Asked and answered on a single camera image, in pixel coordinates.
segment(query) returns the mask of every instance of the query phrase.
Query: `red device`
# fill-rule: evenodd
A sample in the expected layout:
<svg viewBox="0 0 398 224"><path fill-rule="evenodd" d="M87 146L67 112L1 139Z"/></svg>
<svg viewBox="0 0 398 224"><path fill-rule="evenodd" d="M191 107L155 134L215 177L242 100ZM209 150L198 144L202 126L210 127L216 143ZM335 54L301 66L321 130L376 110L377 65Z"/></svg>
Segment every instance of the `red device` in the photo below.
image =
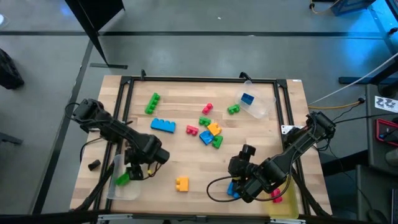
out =
<svg viewBox="0 0 398 224"><path fill-rule="evenodd" d="M385 138L382 138L381 135L388 134L388 132L398 129L398 124L395 124L391 121L386 121L384 119L377 119L376 120L376 139L388 144L392 144L393 146L398 146L398 138L397 142L394 141L386 141Z"/></svg>

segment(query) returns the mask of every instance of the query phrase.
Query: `yellow lego brick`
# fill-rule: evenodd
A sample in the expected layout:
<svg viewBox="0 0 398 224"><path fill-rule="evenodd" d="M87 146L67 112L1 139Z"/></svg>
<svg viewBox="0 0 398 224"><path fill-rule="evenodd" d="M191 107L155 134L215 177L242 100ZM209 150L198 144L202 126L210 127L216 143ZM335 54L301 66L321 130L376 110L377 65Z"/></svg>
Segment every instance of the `yellow lego brick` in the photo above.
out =
<svg viewBox="0 0 398 224"><path fill-rule="evenodd" d="M187 192L188 191L188 177L179 177L175 179L177 191Z"/></svg>
<svg viewBox="0 0 398 224"><path fill-rule="evenodd" d="M207 128L214 136L221 132L221 128L218 126L218 123L211 123L209 126L207 126Z"/></svg>

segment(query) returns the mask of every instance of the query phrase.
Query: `clear plastic container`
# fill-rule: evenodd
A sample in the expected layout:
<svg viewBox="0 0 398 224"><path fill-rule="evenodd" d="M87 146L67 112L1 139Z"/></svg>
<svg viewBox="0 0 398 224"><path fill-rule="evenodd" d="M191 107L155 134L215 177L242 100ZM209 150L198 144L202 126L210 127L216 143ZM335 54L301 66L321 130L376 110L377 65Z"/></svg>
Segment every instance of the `clear plastic container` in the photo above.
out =
<svg viewBox="0 0 398 224"><path fill-rule="evenodd" d="M125 185L116 185L116 179L124 174L126 165L124 165L122 155L115 156L113 162L114 170L106 197L113 200L134 200L141 193L141 181L130 180Z"/></svg>
<svg viewBox="0 0 398 224"><path fill-rule="evenodd" d="M251 105L241 100L243 93L254 97ZM275 97L273 97L273 100L262 98L260 92L256 90L254 85L249 80L243 83L243 86L236 92L235 95L235 103L239 104L242 109L257 119L261 119L268 115L269 108L273 106L275 102Z"/></svg>

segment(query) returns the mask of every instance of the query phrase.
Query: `wooden tabletop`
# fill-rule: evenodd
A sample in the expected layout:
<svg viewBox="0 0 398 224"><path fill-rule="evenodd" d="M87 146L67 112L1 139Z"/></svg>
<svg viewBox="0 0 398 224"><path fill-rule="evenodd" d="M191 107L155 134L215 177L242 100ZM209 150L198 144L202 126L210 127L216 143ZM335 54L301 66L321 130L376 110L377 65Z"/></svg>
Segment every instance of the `wooden tabletop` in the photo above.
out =
<svg viewBox="0 0 398 224"><path fill-rule="evenodd" d="M110 113L119 89L120 76L105 76L98 100L104 104ZM303 85L300 80L287 80L292 112L296 125L305 125L308 114ZM229 159L238 154L243 144L254 146L256 155L251 162L260 163L267 157L282 152L281 135L275 103L270 104L268 116L258 120L245 111L230 115L227 107L234 104L236 89L241 83L195 83L195 82L134 82L132 101L129 109L129 126L140 133L155 134L163 143L163 148L170 152L169 161L162 166L155 177L141 182L141 193L135 200L114 200L112 212L123 213L153 213L153 214L190 214L190 215L252 215L267 216L264 204L253 201L245 203L238 200L231 203L218 203L210 200L206 194L206 186L216 178L229 175L227 172ZM265 100L274 97L270 84L254 84ZM160 102L154 114L144 112L152 94L160 95ZM120 109L121 119L126 100L127 85ZM284 122L287 115L280 90ZM199 132L206 130L198 125L198 119L207 103L214 108L207 116L217 122L224 137L219 149L211 145L205 146L198 135L196 137L185 133L186 126L199 127ZM175 121L174 134L165 133L150 128L150 122L155 118ZM88 141L97 138L98 133L90 133ZM79 206L94 186L98 183L100 167L89 171L87 165L96 159L101 162L105 152L106 142L98 141L86 146L83 161L80 166L76 186L70 208ZM305 183L322 208L331 213L325 180L318 152L309 149L302 157ZM189 192L178 192L175 189L175 179L180 176L189 177ZM214 184L210 193L219 199L230 199L226 189L230 180ZM108 184L104 188L100 208L104 208ZM298 209L303 213L302 200L296 186Z"/></svg>

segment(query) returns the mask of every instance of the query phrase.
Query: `concrete floor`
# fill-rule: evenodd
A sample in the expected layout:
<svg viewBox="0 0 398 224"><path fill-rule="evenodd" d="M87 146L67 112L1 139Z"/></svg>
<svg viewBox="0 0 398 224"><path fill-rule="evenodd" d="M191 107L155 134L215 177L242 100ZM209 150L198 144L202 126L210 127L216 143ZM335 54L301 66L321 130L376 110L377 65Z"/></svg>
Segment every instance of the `concrete floor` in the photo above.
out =
<svg viewBox="0 0 398 224"><path fill-rule="evenodd" d="M398 34L380 37L381 29L398 27L383 0L371 10L336 17L315 15L308 1L131 0L102 31L253 31L325 32L326 37L236 36L107 36L100 37L109 63L127 70L87 67L77 101L98 96L104 75L236 77L245 71L253 78L294 78L304 84L307 101L341 87L340 76L360 77L387 60L398 45ZM317 4L321 11L328 4ZM62 0L0 0L7 31L82 31ZM346 32L348 37L336 37ZM0 150L0 211L29 213L52 153L56 132L75 84L88 45L85 36L6 36L0 30L0 48L16 62L25 80L20 90L0 88L0 131L24 140L23 145L2 144ZM90 63L104 63L96 49ZM354 86L319 103L343 105L364 97ZM326 111L331 118L342 111ZM342 118L365 115L359 106ZM332 140L338 157L365 150L365 120L342 123ZM355 142L353 139L364 139ZM69 208L79 169L78 154L86 134L69 125L44 213ZM321 155L323 162L332 159ZM326 178L333 213L355 217L353 183L343 175Z"/></svg>

